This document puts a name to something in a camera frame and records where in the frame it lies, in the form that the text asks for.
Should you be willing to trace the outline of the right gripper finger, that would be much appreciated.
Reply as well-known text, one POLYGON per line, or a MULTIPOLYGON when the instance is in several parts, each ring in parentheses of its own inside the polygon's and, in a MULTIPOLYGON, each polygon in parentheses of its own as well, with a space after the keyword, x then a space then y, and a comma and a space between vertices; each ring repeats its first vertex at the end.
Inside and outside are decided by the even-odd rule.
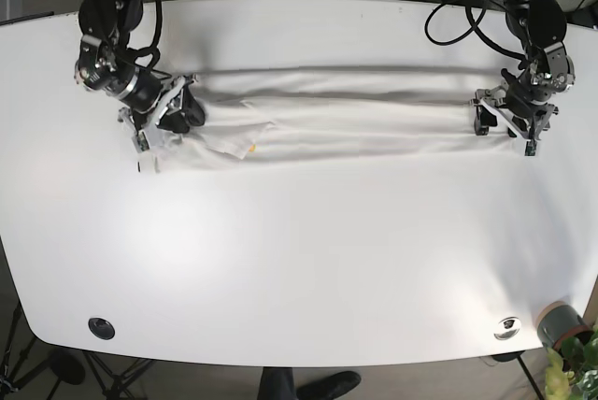
POLYGON ((139 153, 163 148, 171 140, 178 139, 178 134, 158 127, 157 112, 144 116, 123 107, 118 112, 117 120, 132 130, 132 141, 139 153))
POLYGON ((192 128, 202 127, 206 122, 206 113, 201 103, 191 92, 192 79, 179 77, 173 83, 178 89, 175 96, 167 103, 164 113, 164 129, 175 134, 187 134, 192 128))

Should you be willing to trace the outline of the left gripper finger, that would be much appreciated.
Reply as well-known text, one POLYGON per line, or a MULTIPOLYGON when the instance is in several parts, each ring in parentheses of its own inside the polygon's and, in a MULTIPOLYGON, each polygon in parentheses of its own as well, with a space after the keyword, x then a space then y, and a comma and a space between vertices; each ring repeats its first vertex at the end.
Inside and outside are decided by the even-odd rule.
POLYGON ((558 114, 558 110, 541 110, 530 120, 524 120, 516 116, 507 117, 507 133, 511 138, 524 142, 524 155, 526 157, 535 157, 542 133, 550 129, 551 118, 558 114))
POLYGON ((491 128, 499 125, 499 118, 505 118, 500 111, 505 95, 504 88, 476 90, 471 105, 475 110, 473 128, 477 136, 487 136, 491 128))

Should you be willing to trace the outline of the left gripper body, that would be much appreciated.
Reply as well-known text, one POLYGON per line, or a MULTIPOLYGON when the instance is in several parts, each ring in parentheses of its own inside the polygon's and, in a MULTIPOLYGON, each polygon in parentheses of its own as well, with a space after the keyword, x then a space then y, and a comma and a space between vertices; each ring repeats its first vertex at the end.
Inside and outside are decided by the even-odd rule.
POLYGON ((511 114, 510 120, 519 130, 531 130, 548 113, 548 102, 566 92, 576 80, 572 59, 567 54, 535 54, 522 61, 516 76, 501 70, 505 96, 500 109, 511 114))

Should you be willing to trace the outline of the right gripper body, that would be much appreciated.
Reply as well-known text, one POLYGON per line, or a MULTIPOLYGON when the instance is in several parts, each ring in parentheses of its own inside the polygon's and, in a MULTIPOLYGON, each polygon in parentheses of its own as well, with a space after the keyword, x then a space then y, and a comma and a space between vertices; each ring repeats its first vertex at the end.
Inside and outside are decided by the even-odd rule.
POLYGON ((125 64, 110 68, 103 65, 98 68, 98 89, 116 98, 138 115, 147 116, 157 112, 158 127, 164 129, 164 113, 167 103, 175 96, 178 89, 173 83, 179 78, 161 80, 149 70, 142 70, 125 64))

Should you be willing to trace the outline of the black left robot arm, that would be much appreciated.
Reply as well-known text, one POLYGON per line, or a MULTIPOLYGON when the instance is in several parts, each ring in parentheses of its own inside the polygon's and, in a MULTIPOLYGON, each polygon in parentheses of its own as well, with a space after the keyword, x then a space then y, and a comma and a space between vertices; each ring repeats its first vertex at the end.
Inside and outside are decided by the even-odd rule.
POLYGON ((458 41, 475 34, 492 50, 519 63, 519 74, 502 69, 500 85, 476 91, 472 100, 475 133, 485 136, 503 125, 510 137, 524 141, 525 155, 534 156, 541 134, 559 112, 551 97, 566 92, 576 80, 564 45, 567 20, 558 1, 442 0, 441 4, 465 10, 469 28, 457 36, 458 41), (504 49, 482 32, 480 24, 491 5, 505 13, 508 30, 521 44, 520 52, 504 49))

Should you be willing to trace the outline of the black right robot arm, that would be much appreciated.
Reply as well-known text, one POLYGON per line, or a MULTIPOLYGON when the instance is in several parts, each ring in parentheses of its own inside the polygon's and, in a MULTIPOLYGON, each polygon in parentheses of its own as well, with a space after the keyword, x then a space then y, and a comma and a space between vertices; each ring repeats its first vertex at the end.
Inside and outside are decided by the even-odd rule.
POLYGON ((161 146, 171 136, 187 135, 206 121, 190 90, 191 78, 156 67, 164 15, 162 0, 154 4, 153 37, 139 49, 129 41, 141 23, 143 0, 84 0, 78 11, 81 40, 75 78, 86 90, 122 103, 118 120, 133 130, 140 152, 161 146))

